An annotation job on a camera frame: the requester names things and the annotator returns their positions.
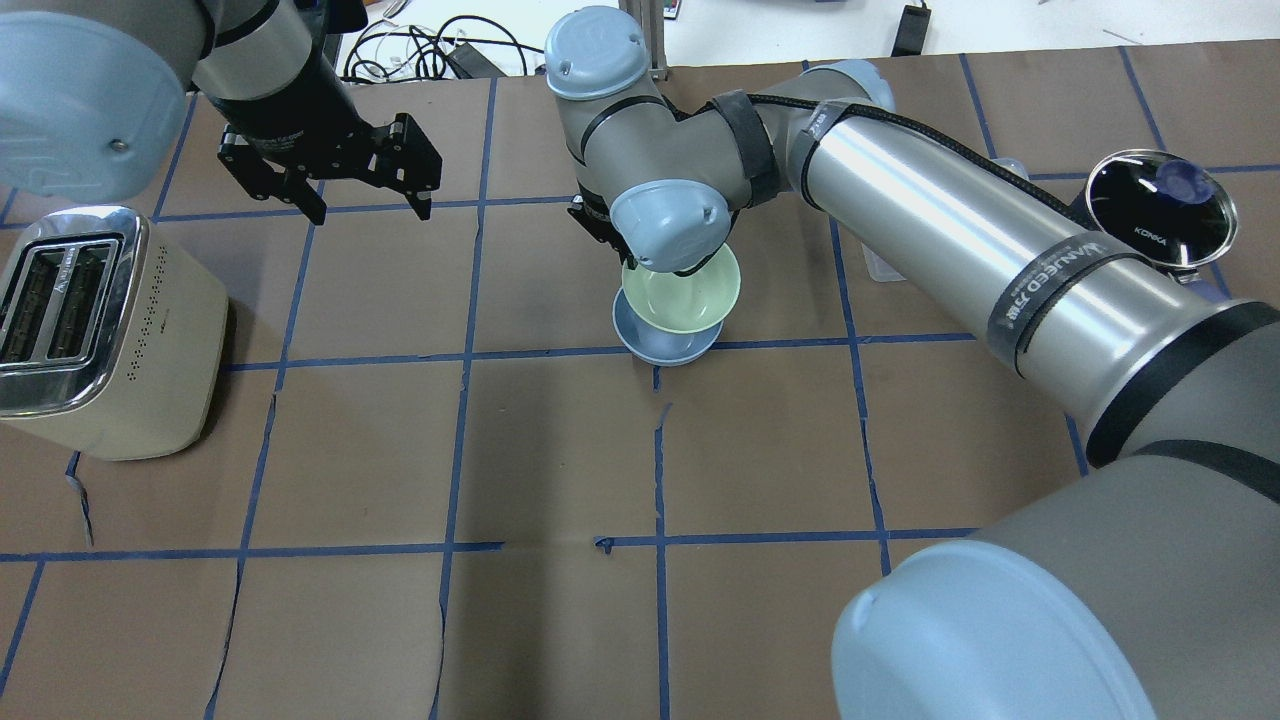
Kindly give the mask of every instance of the cardboard surface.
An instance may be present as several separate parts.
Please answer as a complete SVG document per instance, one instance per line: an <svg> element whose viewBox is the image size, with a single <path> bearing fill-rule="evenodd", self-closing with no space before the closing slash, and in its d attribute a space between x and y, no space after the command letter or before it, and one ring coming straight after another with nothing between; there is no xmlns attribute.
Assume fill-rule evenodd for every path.
<svg viewBox="0 0 1280 720"><path fill-rule="evenodd" d="M986 127L1064 200L1128 147L1213 168L1240 211L1221 277L1280 302L1277 53L877 65L902 113L980 152ZM799 70L675 68L662 88L696 110ZM81 457L93 547L72 451L0 425L5 648L42 568L0 716L202 716L243 562L216 717L429 716L442 637L440 719L833 717L850 598L1079 475L1059 409L922 290L873 282L796 195L739 218L721 343L655 372L613 333L617 258L564 214L541 79L352 97L440 149L430 222L353 182L325 183L319 228L247 199L204 99L138 201L164 197L157 232L224 282L236 336L200 443ZM14 196L0 251L60 202Z"/></svg>

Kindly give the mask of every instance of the green bowl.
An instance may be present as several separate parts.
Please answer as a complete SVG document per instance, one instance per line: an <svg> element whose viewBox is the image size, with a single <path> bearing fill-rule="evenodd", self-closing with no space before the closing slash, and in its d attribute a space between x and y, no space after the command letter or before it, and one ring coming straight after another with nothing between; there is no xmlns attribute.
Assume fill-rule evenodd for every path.
<svg viewBox="0 0 1280 720"><path fill-rule="evenodd" d="M643 266L622 269L622 292L636 315L669 333L698 333L723 320L737 302L742 273L728 245L687 278Z"/></svg>

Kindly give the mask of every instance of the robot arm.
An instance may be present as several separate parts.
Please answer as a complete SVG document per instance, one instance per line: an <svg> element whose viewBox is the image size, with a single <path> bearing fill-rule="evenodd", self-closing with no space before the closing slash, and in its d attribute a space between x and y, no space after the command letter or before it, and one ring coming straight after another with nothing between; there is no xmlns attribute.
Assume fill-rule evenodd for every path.
<svg viewBox="0 0 1280 720"><path fill-rule="evenodd" d="M439 152L408 114L378 128L360 118L293 0L164 5L0 0L0 179L81 202L131 197L177 137L195 83L228 119L219 159L251 196L323 223L310 181L356 178L430 217ZM325 20L320 37L366 17L332 0Z"/></svg>
<svg viewBox="0 0 1280 720"><path fill-rule="evenodd" d="M695 270L731 211L790 186L1069 410L1102 468L850 603L842 716L1276 716L1253 669L1280 664L1280 311L1201 297L892 115L867 63L680 120L637 31L589 8L547 41L589 232L625 261Z"/></svg>

